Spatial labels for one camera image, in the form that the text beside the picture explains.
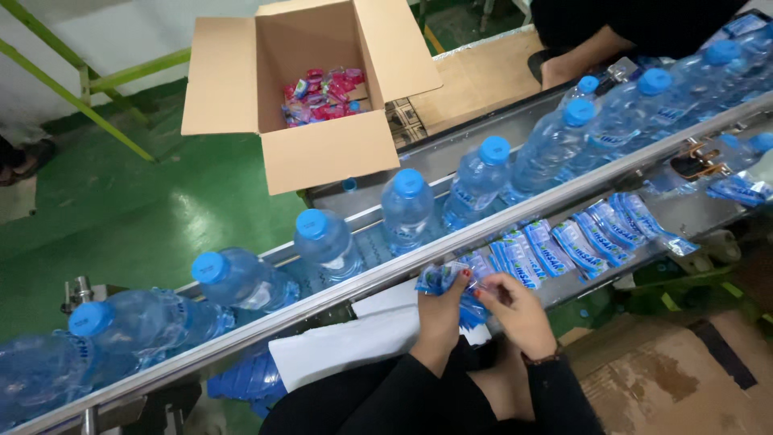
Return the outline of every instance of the metal frame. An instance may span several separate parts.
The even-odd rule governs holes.
[[[18,63],[19,66],[30,72],[35,78],[50,87],[60,97],[74,105],[84,115],[97,123],[105,131],[112,134],[116,139],[136,152],[140,157],[149,162],[157,162],[156,158],[148,154],[143,148],[134,143],[125,134],[99,116],[91,108],[91,95],[104,92],[121,109],[127,111],[132,118],[145,127],[150,128],[152,122],[142,112],[134,107],[131,102],[115,90],[120,84],[128,83],[132,80],[145,77],[149,74],[165,70],[175,65],[188,62],[190,60],[190,47],[150,60],[136,67],[127,68],[118,71],[106,77],[102,77],[92,67],[90,67],[80,56],[72,51],[61,39],[56,37],[43,23],[32,15],[24,6],[16,0],[0,0],[0,6],[5,8],[11,15],[18,19],[32,33],[38,36],[47,46],[51,47],[64,60],[72,65],[80,75],[80,98],[69,92],[64,86],[44,73],[34,63],[19,53],[14,47],[0,39],[0,53],[5,54],[11,60]]]
[[[207,344],[164,361],[146,371],[116,382],[109,388],[101,389],[75,402],[47,413],[37,419],[16,427],[14,433],[38,433],[62,425],[78,424],[83,412],[99,406],[100,413],[113,409],[139,396],[155,391],[187,375],[211,369],[218,361],[229,355],[256,344],[259,341],[286,335],[294,325],[333,307],[350,301],[360,300],[371,294],[387,289],[405,279],[415,276],[429,263],[448,261],[455,252],[470,247],[482,246],[488,236],[507,228],[518,221],[546,216],[562,210],[567,204],[596,194],[608,188],[621,178],[634,173],[644,166],[655,164],[673,154],[685,139],[726,128],[737,120],[750,117],[773,107],[773,92],[754,101],[725,111],[718,116],[694,125],[675,135],[614,161],[586,175],[571,180],[559,187],[533,197],[521,204],[494,214],[461,231],[438,239],[416,251],[385,262],[354,278],[317,293],[266,317],[232,331]],[[361,214],[379,212],[378,207]],[[353,216],[349,220],[361,218]],[[283,245],[263,255],[264,258],[288,259],[294,253],[292,243]],[[195,289],[197,283],[185,289]]]

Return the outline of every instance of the finger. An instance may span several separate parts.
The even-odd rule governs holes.
[[[502,305],[502,303],[496,299],[496,296],[492,295],[491,293],[485,290],[476,289],[475,293],[473,294],[476,298],[478,298],[479,301],[481,301],[487,310],[491,311],[496,316],[496,318],[501,320],[509,315],[511,310],[508,307]]]
[[[483,285],[488,287],[501,286],[503,289],[507,290],[507,293],[512,300],[517,300],[519,297],[531,294],[518,279],[515,279],[510,274],[504,272],[486,276],[483,278]]]
[[[472,276],[470,269],[465,269],[460,271],[456,275],[456,279],[454,280],[454,283],[451,284],[451,288],[448,289],[446,293],[451,294],[452,295],[451,297],[453,297],[456,300],[459,300],[459,298],[461,298],[461,294],[465,291],[467,284],[470,282],[470,276]]]

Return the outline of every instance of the black sleeve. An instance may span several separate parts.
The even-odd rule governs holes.
[[[414,433],[440,380],[404,355],[381,385],[344,422],[338,435]]]
[[[565,355],[554,361],[527,365],[536,423],[544,435],[603,435]]]
[[[695,53],[746,0],[626,0],[602,2],[607,24],[647,56],[679,59]]]

